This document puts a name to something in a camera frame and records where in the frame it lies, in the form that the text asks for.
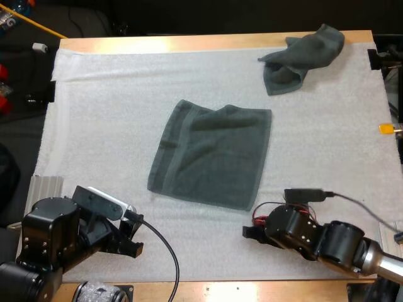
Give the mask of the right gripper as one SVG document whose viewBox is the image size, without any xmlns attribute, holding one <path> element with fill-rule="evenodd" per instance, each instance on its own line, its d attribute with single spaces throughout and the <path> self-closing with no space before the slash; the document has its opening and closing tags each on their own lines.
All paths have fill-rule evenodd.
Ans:
<svg viewBox="0 0 403 302">
<path fill-rule="evenodd" d="M 266 244 L 266 237 L 281 249 L 295 250 L 306 260 L 318 260 L 325 228 L 292 206 L 279 206 L 265 219 L 265 227 L 243 226 L 242 236 Z"/>
</svg>

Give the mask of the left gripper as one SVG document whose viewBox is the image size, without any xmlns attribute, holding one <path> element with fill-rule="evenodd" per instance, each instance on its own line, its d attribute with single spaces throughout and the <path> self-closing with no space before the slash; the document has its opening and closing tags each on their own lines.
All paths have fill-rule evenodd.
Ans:
<svg viewBox="0 0 403 302">
<path fill-rule="evenodd" d="M 130 217 L 125 217 L 116 227 L 106 217 L 81 208 L 79 250 L 85 253 L 86 257 L 105 252 L 136 258 L 142 253 L 144 244 L 133 242 L 132 239 L 142 222 L 143 216 L 131 211 Z"/>
</svg>

